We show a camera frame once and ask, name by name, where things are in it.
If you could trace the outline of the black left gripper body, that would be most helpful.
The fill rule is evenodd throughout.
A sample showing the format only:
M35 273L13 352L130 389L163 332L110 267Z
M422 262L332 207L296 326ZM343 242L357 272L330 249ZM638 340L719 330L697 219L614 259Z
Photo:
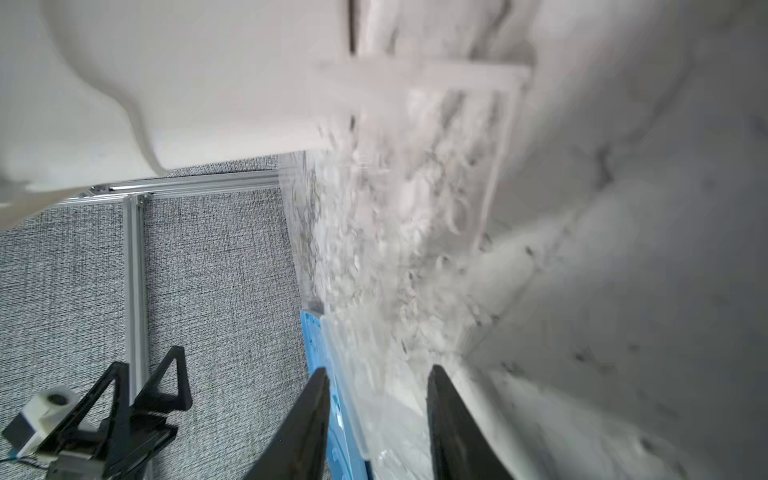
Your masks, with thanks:
M67 416L44 440L52 459L48 479L143 479L149 463L177 436L163 416L137 414L120 422L108 418L95 431Z

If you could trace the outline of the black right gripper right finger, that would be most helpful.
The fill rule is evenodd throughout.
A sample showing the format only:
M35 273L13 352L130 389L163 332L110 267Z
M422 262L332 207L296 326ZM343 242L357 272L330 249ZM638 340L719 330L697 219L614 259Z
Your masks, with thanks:
M438 364L428 377L427 418L435 479L513 479Z

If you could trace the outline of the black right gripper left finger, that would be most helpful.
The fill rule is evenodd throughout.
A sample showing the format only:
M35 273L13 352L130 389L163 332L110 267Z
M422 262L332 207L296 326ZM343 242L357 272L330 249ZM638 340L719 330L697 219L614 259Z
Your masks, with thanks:
M244 479L321 479L330 415L326 369L314 371L268 447Z

